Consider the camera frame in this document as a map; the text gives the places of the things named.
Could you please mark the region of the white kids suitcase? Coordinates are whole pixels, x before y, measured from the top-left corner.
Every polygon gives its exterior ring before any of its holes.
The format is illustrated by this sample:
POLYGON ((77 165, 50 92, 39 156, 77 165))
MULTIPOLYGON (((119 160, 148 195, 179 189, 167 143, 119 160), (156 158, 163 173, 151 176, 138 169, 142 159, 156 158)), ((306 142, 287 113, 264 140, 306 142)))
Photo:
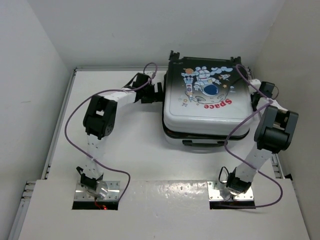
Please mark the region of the white kids suitcase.
POLYGON ((238 73, 241 57, 180 57, 171 51, 164 75, 162 127, 166 140, 188 147, 222 147, 244 139, 252 112, 248 84, 238 73))

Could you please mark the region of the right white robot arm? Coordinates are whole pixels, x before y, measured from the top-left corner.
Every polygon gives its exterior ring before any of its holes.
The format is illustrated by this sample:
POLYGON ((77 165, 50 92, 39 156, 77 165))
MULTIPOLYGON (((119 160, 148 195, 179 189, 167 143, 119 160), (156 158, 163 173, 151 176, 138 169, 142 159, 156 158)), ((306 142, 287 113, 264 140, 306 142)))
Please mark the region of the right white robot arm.
POLYGON ((272 155, 287 150, 292 142, 299 114, 281 107, 272 99, 274 88, 275 84, 263 81, 259 91, 251 97, 252 107, 261 117, 252 149, 228 175, 226 188, 233 195, 246 193, 264 163, 272 155))

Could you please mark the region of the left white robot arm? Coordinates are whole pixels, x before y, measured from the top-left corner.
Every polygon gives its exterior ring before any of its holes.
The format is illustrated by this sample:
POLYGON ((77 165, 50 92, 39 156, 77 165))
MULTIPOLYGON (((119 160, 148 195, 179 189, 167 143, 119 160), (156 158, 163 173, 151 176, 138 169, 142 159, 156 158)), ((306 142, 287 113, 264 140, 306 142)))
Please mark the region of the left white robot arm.
POLYGON ((131 176, 128 172, 108 167, 100 162, 100 158, 104 155, 102 149, 105 148, 107 139, 114 130, 117 112, 122 107, 139 101, 141 103, 161 101, 163 95, 161 88, 156 92, 155 85, 152 83, 155 75, 155 73, 148 75, 139 72, 121 89, 104 90, 85 100, 89 104, 82 124, 87 136, 88 148, 87 150, 80 147, 77 149, 89 159, 89 162, 76 169, 80 174, 80 183, 96 197, 101 198, 109 191, 108 185, 103 181, 104 173, 99 170, 99 167, 127 175, 125 189, 129 186, 131 176))

